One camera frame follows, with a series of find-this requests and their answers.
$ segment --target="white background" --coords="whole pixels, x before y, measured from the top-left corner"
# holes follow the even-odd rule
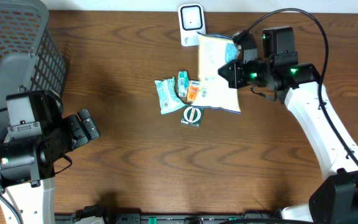
[[[50,10],[177,11],[200,3],[206,12],[270,12],[297,7],[308,12],[358,13],[358,0],[41,0]]]

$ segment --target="wooden tabletop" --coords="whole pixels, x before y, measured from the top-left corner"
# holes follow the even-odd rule
[[[233,35],[260,16],[206,13],[207,31]],[[330,46],[325,85],[358,143],[358,15],[316,17]],[[262,29],[284,25],[294,28],[300,62],[321,70],[323,39],[301,14],[252,30],[260,56]],[[56,212],[96,203],[154,213],[274,210],[306,203],[323,182],[294,116],[249,88],[239,90],[240,115],[205,110],[200,128],[180,123],[183,110],[160,114],[154,80],[198,74],[198,48],[181,46],[177,13],[52,11],[49,28],[70,59],[65,116],[86,108],[101,131],[68,154],[74,164],[56,177]]]

